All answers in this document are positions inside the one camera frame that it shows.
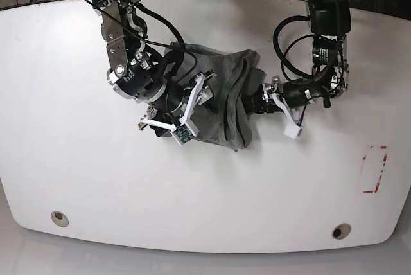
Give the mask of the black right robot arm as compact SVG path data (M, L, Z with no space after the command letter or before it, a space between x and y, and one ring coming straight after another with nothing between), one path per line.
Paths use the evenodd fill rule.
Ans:
M192 120L194 108L214 96L207 81L213 71L201 71L198 61L188 69L182 65L188 51L184 39L165 18L147 9L141 0L92 0L101 14L101 32L107 43L110 68L107 80L120 96L148 104L139 128L150 127L157 136L173 136L184 144L199 135ZM175 36L176 45L167 45L162 55L156 43L148 40L148 27L142 12L163 23Z

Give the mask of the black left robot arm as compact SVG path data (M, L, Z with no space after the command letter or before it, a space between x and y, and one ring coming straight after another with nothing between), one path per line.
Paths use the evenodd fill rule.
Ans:
M281 21L272 37L276 55L281 61L281 71L286 82L278 77L272 83L263 83L252 95L242 98L247 114L289 113L292 121L300 126L308 105L317 99L324 108L348 88L349 66L346 58L346 39L351 31L349 0L304 0L306 15L295 15ZM310 73L297 69L288 59L288 52L302 37L294 40L285 50L279 43L284 27L293 22L308 22L312 39L312 68Z

